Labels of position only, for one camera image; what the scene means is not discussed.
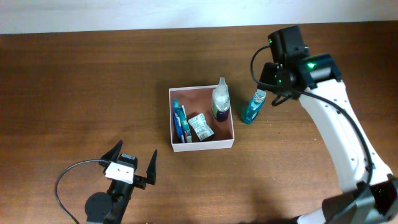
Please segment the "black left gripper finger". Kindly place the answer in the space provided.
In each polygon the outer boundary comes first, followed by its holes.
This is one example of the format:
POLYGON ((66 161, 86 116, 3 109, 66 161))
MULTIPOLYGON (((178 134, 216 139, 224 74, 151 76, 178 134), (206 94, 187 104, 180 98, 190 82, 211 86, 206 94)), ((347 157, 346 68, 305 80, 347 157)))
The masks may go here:
POLYGON ((151 185, 155 185, 156 183, 156 178, 157 178, 157 174, 156 174, 156 162, 157 162, 157 150, 154 151, 151 160, 149 162, 149 165, 147 167, 147 177, 146 177, 146 183, 147 184, 151 184, 151 185))
POLYGON ((121 151, 122 145, 123 145, 123 141, 120 140, 112 149, 110 149, 107 153, 105 153, 101 157, 101 160, 116 162, 117 158, 119 156, 119 153, 121 151))

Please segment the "teal mouthwash bottle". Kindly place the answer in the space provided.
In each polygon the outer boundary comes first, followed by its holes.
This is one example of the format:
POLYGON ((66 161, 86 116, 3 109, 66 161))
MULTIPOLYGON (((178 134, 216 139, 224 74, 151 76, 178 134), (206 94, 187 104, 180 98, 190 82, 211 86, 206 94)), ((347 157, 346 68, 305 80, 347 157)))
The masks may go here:
POLYGON ((264 90, 257 89, 249 104, 244 107, 243 122, 245 124, 251 124, 255 120, 265 102, 265 99, 266 92, 264 90))

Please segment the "clear purple spray bottle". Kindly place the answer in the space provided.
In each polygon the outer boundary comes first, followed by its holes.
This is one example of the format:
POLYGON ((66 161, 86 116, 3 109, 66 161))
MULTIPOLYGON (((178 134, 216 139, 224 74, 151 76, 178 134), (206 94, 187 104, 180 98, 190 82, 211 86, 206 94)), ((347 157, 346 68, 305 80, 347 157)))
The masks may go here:
POLYGON ((229 115, 229 92, 225 78, 221 77, 217 87, 212 92, 211 109, 217 121, 223 122, 229 115))

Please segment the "green toothpaste tube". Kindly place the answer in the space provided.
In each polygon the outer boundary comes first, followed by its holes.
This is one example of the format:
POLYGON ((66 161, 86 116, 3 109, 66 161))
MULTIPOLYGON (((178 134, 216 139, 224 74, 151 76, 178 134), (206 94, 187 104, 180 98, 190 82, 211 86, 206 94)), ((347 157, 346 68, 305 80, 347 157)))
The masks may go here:
POLYGON ((179 116, 182 124, 183 135, 185 137, 185 142, 192 143, 192 134, 188 125, 184 105, 179 106, 179 116))

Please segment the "blue white toothbrush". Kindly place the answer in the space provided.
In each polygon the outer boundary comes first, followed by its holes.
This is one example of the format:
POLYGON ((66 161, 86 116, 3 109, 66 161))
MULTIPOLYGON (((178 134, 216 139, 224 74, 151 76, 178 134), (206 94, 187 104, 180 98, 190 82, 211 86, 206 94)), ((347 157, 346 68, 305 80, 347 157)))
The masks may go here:
POLYGON ((177 133, 177 137, 180 143, 185 142, 185 138, 183 136, 182 125, 180 122, 180 117, 177 113, 177 108, 179 107, 178 100, 173 100, 173 116, 174 116, 174 125, 177 133))

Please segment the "white green packet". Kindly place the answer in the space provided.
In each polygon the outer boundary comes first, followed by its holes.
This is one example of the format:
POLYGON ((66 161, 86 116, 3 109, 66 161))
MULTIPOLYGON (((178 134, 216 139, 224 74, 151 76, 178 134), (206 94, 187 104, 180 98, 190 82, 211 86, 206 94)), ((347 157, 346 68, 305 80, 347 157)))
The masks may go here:
POLYGON ((205 115, 200 113, 188 120, 200 141, 204 141, 215 135, 214 131, 208 126, 205 115))

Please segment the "blue disposable razor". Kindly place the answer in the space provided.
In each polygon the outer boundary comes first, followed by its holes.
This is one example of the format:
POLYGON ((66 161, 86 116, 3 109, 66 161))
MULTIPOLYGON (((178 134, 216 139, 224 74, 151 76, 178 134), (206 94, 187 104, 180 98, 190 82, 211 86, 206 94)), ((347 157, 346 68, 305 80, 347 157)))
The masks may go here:
POLYGON ((173 121, 174 121, 178 143, 181 143, 180 125, 178 123, 178 116, 175 113, 173 114, 173 121))

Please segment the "pink open cardboard box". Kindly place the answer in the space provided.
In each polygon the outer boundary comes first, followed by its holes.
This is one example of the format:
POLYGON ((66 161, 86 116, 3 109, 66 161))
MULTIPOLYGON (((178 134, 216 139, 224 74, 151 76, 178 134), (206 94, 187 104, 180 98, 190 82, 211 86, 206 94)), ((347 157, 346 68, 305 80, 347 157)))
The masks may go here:
POLYGON ((212 112, 211 100, 215 88, 214 85, 208 85, 169 89, 170 143, 174 152, 224 149, 233 146, 235 136, 232 112, 229 112, 228 119, 222 122, 217 121, 212 112), (192 131, 193 142, 180 143, 174 126, 174 100, 178 100, 181 105, 184 105, 189 119, 198 114, 204 114, 206 123, 215 132, 215 135, 200 141, 196 133, 192 131))

